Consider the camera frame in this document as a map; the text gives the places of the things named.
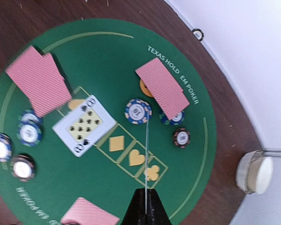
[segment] chip stack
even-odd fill
[[[182,111],[177,116],[175,116],[172,120],[169,120],[168,117],[165,115],[164,111],[160,109],[159,118],[161,122],[165,125],[180,125],[185,118],[185,113],[184,111]]]
[[[146,123],[152,117],[151,106],[138,98],[131,99],[125,107],[125,117],[133,124]]]
[[[13,157],[10,166],[13,176],[19,178],[20,181],[27,182],[35,176],[36,164],[30,155],[20,154]]]
[[[23,145],[33,147],[38,145],[42,140],[42,131],[40,126],[31,120],[26,122],[21,121],[19,123],[17,137]]]
[[[177,147],[184,149],[191,142],[189,131],[185,128],[177,128],[173,134],[173,142]]]
[[[7,135],[0,133],[0,162],[9,161],[11,155],[11,140]]]

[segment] poker table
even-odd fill
[[[36,147],[23,146],[16,137],[18,117],[31,105],[3,72],[0,76],[0,132],[13,140],[15,155],[29,154],[37,164],[35,178],[22,183],[12,177],[9,163],[0,163],[0,192],[18,218],[27,224],[54,224],[78,197],[123,218],[134,191],[145,185],[145,166],[137,160],[145,155],[146,125],[135,125],[124,116],[128,101],[140,98],[148,102],[153,111],[148,166],[159,167],[159,171],[155,171],[158,178],[149,181],[148,186],[157,190],[172,223],[180,223],[203,193],[216,150],[211,101],[189,60],[154,32],[110,19],[64,24],[29,45],[54,56],[73,99],[86,99],[90,94],[96,96],[117,124],[82,157],[75,157],[52,129],[71,111],[64,105],[43,118],[41,143]],[[137,68],[156,57],[164,62],[190,102],[184,110],[185,119],[179,125],[191,134],[191,142],[184,149],[173,144],[172,136],[177,127],[161,123],[157,102],[142,93],[140,78],[135,73]],[[112,138],[116,140],[122,136],[124,149],[113,151]],[[139,153],[131,158],[134,150]],[[36,213],[40,209],[43,215]]]

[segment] heart symbol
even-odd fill
[[[84,112],[86,111],[86,108],[87,108],[86,105],[81,106],[81,110]]]
[[[153,165],[151,168],[148,168],[148,181],[155,181],[159,177],[159,166]]]
[[[89,141],[88,141],[88,140],[86,140],[86,139],[84,139],[84,141],[83,141],[83,145],[87,145],[87,144],[89,144]]]
[[[140,151],[133,149],[129,153],[129,165],[134,166],[134,165],[140,165],[145,162],[145,156],[140,155]]]

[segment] table surface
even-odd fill
[[[182,224],[228,224],[244,197],[235,184],[238,161],[244,153],[261,146],[225,77],[166,3],[0,1],[0,72],[20,48],[46,30],[94,17],[126,20],[155,31],[176,46],[198,71],[212,100],[218,144],[211,179]]]

